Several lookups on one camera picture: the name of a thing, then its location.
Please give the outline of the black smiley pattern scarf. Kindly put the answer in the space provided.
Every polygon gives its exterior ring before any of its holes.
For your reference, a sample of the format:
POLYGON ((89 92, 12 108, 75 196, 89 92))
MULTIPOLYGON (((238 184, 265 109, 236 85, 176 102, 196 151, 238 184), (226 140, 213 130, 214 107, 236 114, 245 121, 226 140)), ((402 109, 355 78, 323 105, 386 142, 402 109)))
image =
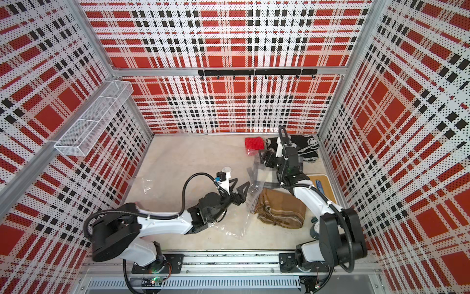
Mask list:
MULTIPOLYGON (((318 160, 319 143, 312 135, 289 135, 291 143, 297 150, 297 154, 304 161, 315 162, 318 160)), ((269 151, 276 152, 277 150, 277 137, 267 138, 265 140, 265 147, 269 151)))

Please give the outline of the clear plastic vacuum bag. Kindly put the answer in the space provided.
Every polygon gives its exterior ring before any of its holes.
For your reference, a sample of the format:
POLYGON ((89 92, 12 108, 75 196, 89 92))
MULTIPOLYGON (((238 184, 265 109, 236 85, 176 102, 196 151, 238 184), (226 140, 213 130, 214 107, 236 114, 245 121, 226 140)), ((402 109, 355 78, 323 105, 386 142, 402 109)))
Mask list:
POLYGON ((188 177, 181 191, 181 207, 175 212, 155 212, 140 208, 131 203, 133 214, 122 217, 121 223, 135 229, 139 238, 150 235, 177 234, 192 235, 200 233, 214 224, 220 223, 229 207, 240 206, 248 201, 250 182, 237 185, 238 179, 231 176, 229 167, 223 168, 216 175, 197 172, 188 177), (203 177, 215 187, 190 208, 186 207, 186 193, 192 180, 203 177))

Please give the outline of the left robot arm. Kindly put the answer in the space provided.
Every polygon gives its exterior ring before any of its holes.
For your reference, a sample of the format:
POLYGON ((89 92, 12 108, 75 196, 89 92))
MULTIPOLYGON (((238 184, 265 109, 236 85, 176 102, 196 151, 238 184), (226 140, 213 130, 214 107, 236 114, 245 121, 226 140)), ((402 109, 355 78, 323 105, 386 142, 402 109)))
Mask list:
POLYGON ((250 183, 235 188, 237 179, 228 181, 228 196, 211 192, 198 203, 170 219, 171 214, 144 211, 136 203, 126 203, 117 209, 99 211, 84 223, 84 233, 92 245, 94 262, 107 262, 114 258, 131 261, 140 267, 165 258, 156 241, 146 241, 152 235, 191 235, 208 229, 224 219, 230 205, 241 205, 247 200, 250 183))

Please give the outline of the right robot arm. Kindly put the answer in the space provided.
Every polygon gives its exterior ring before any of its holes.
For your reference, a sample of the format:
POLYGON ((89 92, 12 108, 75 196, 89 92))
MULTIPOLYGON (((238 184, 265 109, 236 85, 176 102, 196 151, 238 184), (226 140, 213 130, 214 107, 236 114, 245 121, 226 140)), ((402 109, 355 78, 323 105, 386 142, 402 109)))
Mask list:
POLYGON ((343 208, 329 200, 298 166, 296 152, 268 150, 259 152, 260 164, 272 168, 279 177, 280 187, 300 200, 317 218, 319 237, 316 241, 297 247, 297 264, 306 267, 314 262, 325 262, 329 267, 354 271, 356 260, 367 256, 367 246, 361 220, 352 208, 343 208))

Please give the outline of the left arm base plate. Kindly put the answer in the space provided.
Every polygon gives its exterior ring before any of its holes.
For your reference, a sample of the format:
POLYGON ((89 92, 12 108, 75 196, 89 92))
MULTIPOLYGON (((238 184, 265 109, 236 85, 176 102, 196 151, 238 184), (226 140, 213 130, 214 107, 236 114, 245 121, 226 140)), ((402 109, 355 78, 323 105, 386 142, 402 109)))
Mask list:
POLYGON ((179 274, 184 260, 183 254, 164 254, 162 260, 156 260, 145 267, 136 263, 132 274, 179 274))

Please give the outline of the brown knitted scarf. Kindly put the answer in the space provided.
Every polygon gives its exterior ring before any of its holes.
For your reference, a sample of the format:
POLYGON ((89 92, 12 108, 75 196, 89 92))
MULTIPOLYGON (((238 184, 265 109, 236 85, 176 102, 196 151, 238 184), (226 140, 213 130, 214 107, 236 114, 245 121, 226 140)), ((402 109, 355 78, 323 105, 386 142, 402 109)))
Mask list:
POLYGON ((296 230, 303 227, 306 210, 306 205, 291 194, 264 188, 254 214, 265 224, 296 230))

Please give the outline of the red knitted scarf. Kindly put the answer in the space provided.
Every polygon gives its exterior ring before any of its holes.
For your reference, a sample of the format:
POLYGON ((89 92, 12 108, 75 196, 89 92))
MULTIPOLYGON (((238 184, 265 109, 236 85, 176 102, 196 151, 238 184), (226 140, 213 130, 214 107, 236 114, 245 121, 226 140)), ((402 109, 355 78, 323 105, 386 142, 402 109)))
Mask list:
POLYGON ((261 137, 249 137, 244 140, 246 151, 258 151, 265 149, 264 139, 261 137))

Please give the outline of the grey white plaid scarf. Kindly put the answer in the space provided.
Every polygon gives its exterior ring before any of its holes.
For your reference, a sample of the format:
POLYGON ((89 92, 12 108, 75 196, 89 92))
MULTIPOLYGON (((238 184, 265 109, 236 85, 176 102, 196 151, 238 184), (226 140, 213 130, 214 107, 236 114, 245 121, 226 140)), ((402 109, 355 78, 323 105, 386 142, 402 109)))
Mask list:
POLYGON ((273 168, 265 167, 259 162, 254 162, 250 179, 255 183, 261 183, 267 189, 280 189, 280 183, 277 179, 277 171, 273 168))

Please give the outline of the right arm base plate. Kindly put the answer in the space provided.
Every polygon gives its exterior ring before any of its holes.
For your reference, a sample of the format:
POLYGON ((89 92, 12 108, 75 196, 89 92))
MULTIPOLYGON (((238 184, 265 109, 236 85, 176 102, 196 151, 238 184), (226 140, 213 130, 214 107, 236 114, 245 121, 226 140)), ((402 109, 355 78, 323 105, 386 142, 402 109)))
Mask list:
POLYGON ((294 252, 280 253, 279 266, 282 273, 328 273, 329 267, 323 262, 307 262, 301 265, 294 252))

